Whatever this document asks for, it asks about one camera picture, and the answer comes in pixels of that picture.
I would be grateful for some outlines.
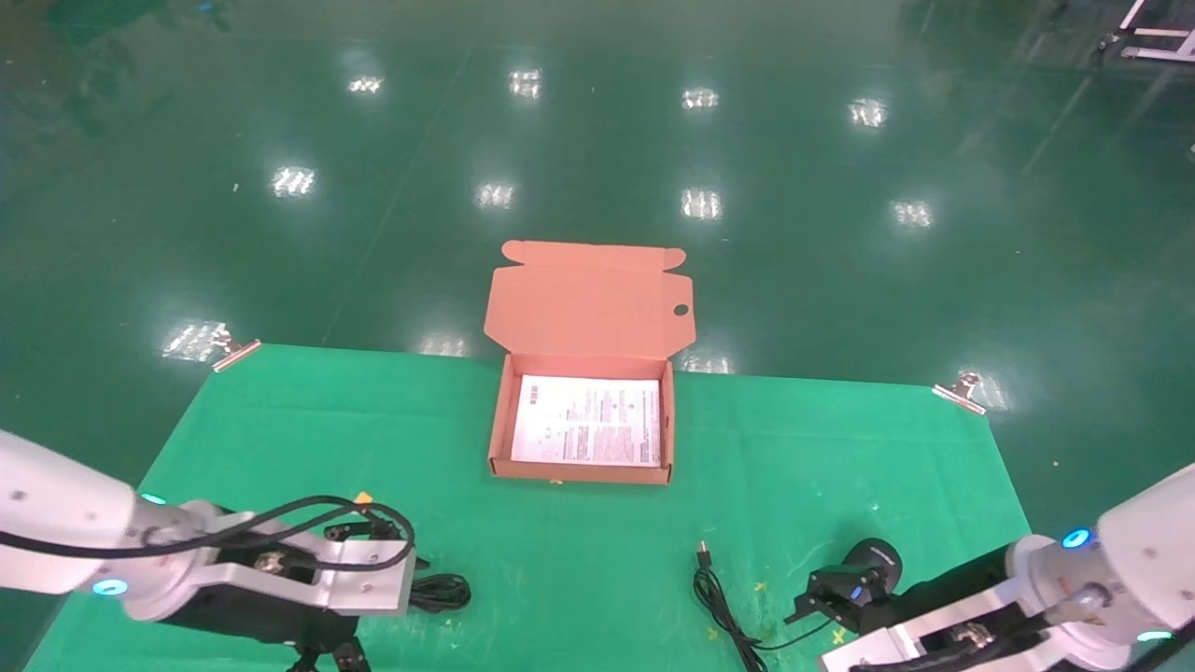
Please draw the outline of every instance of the cable connector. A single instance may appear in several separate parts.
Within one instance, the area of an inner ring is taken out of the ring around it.
[[[705,545],[705,539],[697,544],[697,566],[701,569],[713,567],[713,561],[710,560],[710,546]]]

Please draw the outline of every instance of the blue indicator light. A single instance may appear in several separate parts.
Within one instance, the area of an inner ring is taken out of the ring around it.
[[[118,595],[128,589],[129,585],[120,579],[104,579],[103,581],[96,581],[96,584],[91,587],[91,592],[108,598]]]
[[[1086,527],[1079,527],[1072,531],[1070,534],[1062,537],[1064,549],[1077,549],[1091,539],[1091,530]]]

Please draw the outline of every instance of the box flap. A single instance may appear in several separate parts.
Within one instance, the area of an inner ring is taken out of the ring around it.
[[[509,240],[485,334],[515,354],[664,360],[697,340],[693,281],[676,248]]]

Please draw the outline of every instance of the black cable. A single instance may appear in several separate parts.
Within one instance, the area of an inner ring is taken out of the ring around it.
[[[967,646],[930,652],[900,662],[853,665],[851,672],[962,672],[1003,656],[1007,649],[1007,641],[997,640],[983,648],[968,643]]]
[[[730,611],[730,605],[727,603],[727,593],[722,589],[722,582],[718,581],[718,576],[712,569],[713,562],[710,560],[710,551],[706,550],[705,543],[701,543],[700,549],[697,551],[697,572],[693,573],[693,593],[697,595],[697,600],[701,603],[713,617],[713,622],[717,623],[718,628],[730,635],[730,641],[735,644],[735,650],[739,652],[739,659],[743,664],[743,668],[747,672],[767,672],[767,664],[760,656],[759,652],[764,650],[779,650],[785,647],[790,647],[799,641],[811,637],[814,634],[820,631],[822,628],[833,623],[827,619],[821,625],[799,635],[792,640],[784,642],[783,644],[776,646],[762,646],[762,642],[756,637],[752,637],[743,631],[742,627],[735,619],[734,613]]]
[[[337,508],[320,514],[311,520],[301,523],[299,525],[287,527],[272,534],[265,534],[257,537],[252,540],[237,540],[234,539],[244,532],[251,531],[253,527],[265,523],[268,520],[274,520],[282,515],[286,515],[293,511],[301,508],[307,508],[310,506],[318,505],[337,505]],[[137,548],[120,548],[120,549],[96,549],[85,546],[73,546],[69,544],[56,544],[53,542],[43,542],[39,539],[30,539],[27,537],[22,537],[18,534],[12,534],[8,532],[0,532],[0,545],[12,546],[20,550],[41,552],[45,555],[54,555],[60,557],[81,557],[81,558],[93,558],[93,560],[133,560],[140,557],[160,557],[165,555],[173,555],[179,552],[186,552],[195,549],[213,546],[213,548],[256,548],[259,545],[268,545],[270,543],[276,543],[288,537],[293,537],[299,532],[310,530],[321,523],[326,523],[344,515],[348,513],[361,513],[362,515],[368,515],[370,512],[380,512],[384,515],[391,518],[399,527],[406,532],[406,544],[394,554],[393,556],[374,563],[367,564],[354,564],[345,562],[321,562],[321,561],[307,561],[301,558],[284,558],[283,563],[292,567],[306,567],[310,569],[329,569],[339,572],[376,572],[381,569],[387,569],[394,567],[396,564],[406,560],[415,548],[415,527],[411,521],[407,520],[403,514],[398,513],[393,508],[381,505],[378,502],[368,503],[356,503],[353,500],[344,497],[338,497],[335,495],[313,495],[310,497],[302,497],[289,503],[271,508],[264,513],[259,513],[253,518],[238,523],[231,527],[225,527],[217,532],[212,532],[202,534],[194,539],[184,539],[182,542],[171,542],[168,544],[161,545],[149,545],[149,546],[137,546]]]
[[[465,609],[472,599],[468,581],[460,574],[433,574],[411,582],[411,606],[428,613]]]
[[[1124,672],[1153,672],[1163,662],[1178,655],[1187,644],[1195,640],[1195,621],[1188,621],[1185,625],[1175,631],[1173,636],[1160,644],[1145,652],[1141,658],[1124,668]]]

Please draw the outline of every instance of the usb cable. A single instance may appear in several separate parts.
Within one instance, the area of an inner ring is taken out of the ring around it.
[[[697,600],[709,610],[710,616],[713,617],[713,622],[718,624],[718,628],[722,628],[727,635],[730,635],[730,641],[734,642],[735,649],[739,652],[739,658],[742,660],[743,668],[747,672],[767,672],[767,664],[764,662],[760,652],[779,650],[790,647],[831,624],[831,621],[827,619],[813,630],[783,644],[762,646],[762,641],[744,633],[739,622],[735,621],[735,616],[730,611],[730,605],[727,603],[727,593],[722,589],[722,582],[713,574],[713,561],[710,558],[710,549],[705,545],[705,542],[701,542],[697,548],[697,572],[693,573],[693,593],[697,595]]]

